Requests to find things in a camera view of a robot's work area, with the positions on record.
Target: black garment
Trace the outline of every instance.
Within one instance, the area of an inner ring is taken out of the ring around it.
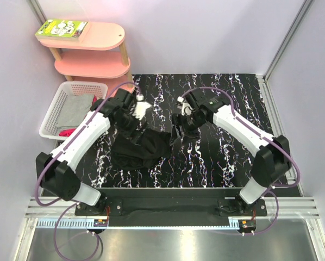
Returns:
[[[146,129],[137,144],[118,135],[111,148],[111,162],[121,170],[155,166],[161,157],[171,156],[171,133]]]

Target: pink shelf tier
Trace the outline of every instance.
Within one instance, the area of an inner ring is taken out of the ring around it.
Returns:
[[[62,54],[61,61],[55,61],[55,68],[63,75],[118,78],[130,69],[122,64],[119,52],[100,52],[87,50],[68,50]]]
[[[110,94],[110,92],[119,84],[127,82],[128,78],[126,76],[121,76],[115,79],[100,79],[100,78],[88,78],[88,77],[75,77],[74,80],[79,80],[82,82],[95,82],[95,83],[104,83],[108,86],[107,96]],[[124,90],[133,92],[135,87],[131,84],[125,84],[123,85]]]
[[[79,42],[50,39],[42,39],[40,42],[51,48],[106,51],[119,46],[125,39],[125,31],[118,24],[89,22],[89,26],[89,31]]]

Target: white cable clip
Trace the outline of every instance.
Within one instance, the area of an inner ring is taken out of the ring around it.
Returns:
[[[177,98],[177,102],[183,103],[183,102],[184,102],[184,98],[179,96],[179,97]]]
[[[138,94],[138,95],[136,96],[136,100],[137,100],[138,102],[143,101],[143,99],[144,99],[144,96],[143,96],[142,94]]]

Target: book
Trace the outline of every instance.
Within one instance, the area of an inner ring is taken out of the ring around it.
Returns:
[[[81,41],[89,27],[84,21],[48,19],[35,36],[37,39]]]

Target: laundry basket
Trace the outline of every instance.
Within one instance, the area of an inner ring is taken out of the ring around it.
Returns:
[[[98,99],[100,99],[106,97],[107,90],[108,87],[104,83],[78,81],[62,83],[44,117],[39,129],[39,135],[53,140],[66,140],[67,137],[58,135],[57,121],[67,97],[81,94],[94,94]]]

